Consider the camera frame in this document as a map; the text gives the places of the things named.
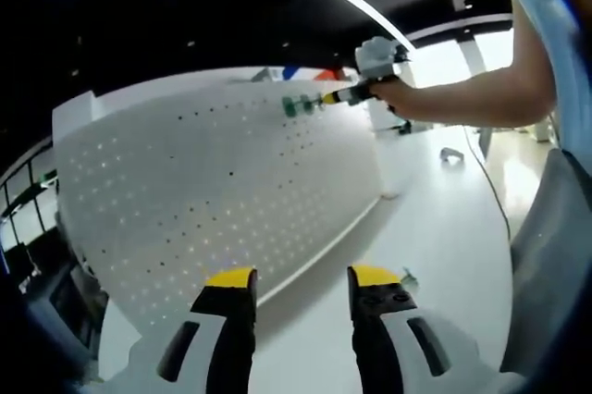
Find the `floor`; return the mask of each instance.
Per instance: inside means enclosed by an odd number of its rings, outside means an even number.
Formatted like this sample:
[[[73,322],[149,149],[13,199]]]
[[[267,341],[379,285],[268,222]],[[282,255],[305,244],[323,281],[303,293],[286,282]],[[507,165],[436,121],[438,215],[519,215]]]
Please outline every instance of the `floor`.
[[[516,235],[537,194],[550,142],[536,142],[518,131],[496,132],[486,169],[496,188],[512,237]]]

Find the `person's arm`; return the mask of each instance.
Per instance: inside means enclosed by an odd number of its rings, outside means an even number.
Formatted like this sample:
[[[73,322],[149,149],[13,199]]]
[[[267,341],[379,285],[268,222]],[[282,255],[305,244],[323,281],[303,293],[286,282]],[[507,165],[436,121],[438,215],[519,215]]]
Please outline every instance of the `person's arm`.
[[[512,8],[511,66],[454,84],[414,89],[397,81],[377,84],[372,92],[406,119],[478,127],[520,127],[540,121],[555,106],[555,81],[547,51],[522,6],[512,0]]]

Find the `white table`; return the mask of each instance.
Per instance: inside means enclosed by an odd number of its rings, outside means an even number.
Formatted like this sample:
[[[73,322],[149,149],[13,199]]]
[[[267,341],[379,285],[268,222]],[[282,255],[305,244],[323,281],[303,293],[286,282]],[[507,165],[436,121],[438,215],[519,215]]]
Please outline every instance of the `white table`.
[[[464,161],[442,163],[442,147],[463,152]],[[384,187],[398,197],[379,202],[340,245],[260,306],[250,392],[362,392],[345,270],[356,262],[395,272],[408,267],[419,280],[415,301],[471,334],[483,360],[500,366],[512,313],[510,248],[463,129],[387,134],[377,140],[377,154]],[[127,321],[113,315],[114,306],[103,326],[99,375],[105,379],[125,365],[136,337],[121,333]]]

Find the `white wall panel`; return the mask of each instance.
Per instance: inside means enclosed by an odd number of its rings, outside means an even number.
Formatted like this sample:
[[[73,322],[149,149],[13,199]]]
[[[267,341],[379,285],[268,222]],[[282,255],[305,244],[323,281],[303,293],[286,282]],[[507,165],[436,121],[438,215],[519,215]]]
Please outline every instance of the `white wall panel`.
[[[268,296],[372,205],[380,180],[362,106],[286,118],[283,96],[345,83],[200,89],[133,105],[55,144],[68,235],[141,333],[204,281],[259,270]]]

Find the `black wire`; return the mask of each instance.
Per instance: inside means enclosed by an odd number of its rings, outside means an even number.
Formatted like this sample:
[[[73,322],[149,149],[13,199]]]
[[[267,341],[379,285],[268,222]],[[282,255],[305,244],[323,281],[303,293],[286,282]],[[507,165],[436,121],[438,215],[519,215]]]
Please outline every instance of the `black wire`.
[[[471,150],[471,154],[473,154],[473,157],[475,158],[476,162],[479,164],[479,167],[481,167],[481,170],[485,174],[485,177],[486,177],[487,181],[489,182],[489,186],[491,186],[491,190],[493,191],[493,196],[496,198],[496,202],[498,203],[499,210],[501,211],[501,215],[503,216],[503,221],[506,223],[506,231],[508,233],[508,241],[510,241],[512,239],[512,234],[510,232],[510,221],[508,221],[508,217],[506,216],[506,213],[503,210],[503,206],[501,205],[501,201],[500,201],[500,197],[498,196],[498,192],[496,191],[496,188],[493,185],[493,182],[491,181],[491,178],[489,177],[489,174],[487,173],[485,166],[483,165],[483,163],[481,163],[481,160],[479,159],[479,156],[476,154],[475,149],[473,149],[473,145],[471,144],[471,140],[469,139],[469,134],[466,131],[466,126],[462,126],[462,129],[464,130],[464,138],[466,139],[466,143],[469,145],[469,149]]]

